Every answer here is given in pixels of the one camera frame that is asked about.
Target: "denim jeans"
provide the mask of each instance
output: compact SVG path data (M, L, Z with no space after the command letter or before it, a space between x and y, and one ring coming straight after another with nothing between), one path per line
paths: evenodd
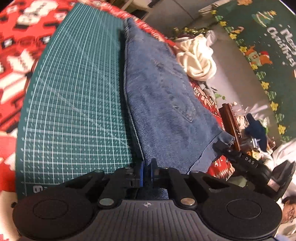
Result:
M168 46L125 21L124 92L145 166L181 173L207 172L218 153L213 143L232 144L212 113L195 97L188 77Z

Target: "gray ridged panel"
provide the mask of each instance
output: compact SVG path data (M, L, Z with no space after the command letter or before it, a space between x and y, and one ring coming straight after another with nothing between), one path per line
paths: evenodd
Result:
M123 200L115 209L100 211L83 232L65 241L226 241L209 230L194 211L171 200Z

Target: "denim fabric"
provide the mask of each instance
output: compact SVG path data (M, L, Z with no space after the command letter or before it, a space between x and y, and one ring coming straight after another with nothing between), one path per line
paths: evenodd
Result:
M224 132L200 101L167 45L125 21L124 92L136 141L146 167L181 173L207 172L218 153L213 143L234 138Z

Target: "red tablecloth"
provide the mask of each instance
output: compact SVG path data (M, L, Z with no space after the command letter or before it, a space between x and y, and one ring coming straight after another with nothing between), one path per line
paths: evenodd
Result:
M30 77L46 44L76 0L16 0L0 13L0 241L16 240L11 203L15 194L15 148L17 124ZM86 1L102 11L126 19L133 17L106 2ZM135 18L138 26L169 45L162 34ZM196 97L223 127L217 105L194 80ZM208 173L228 178L234 169L225 157L212 164Z

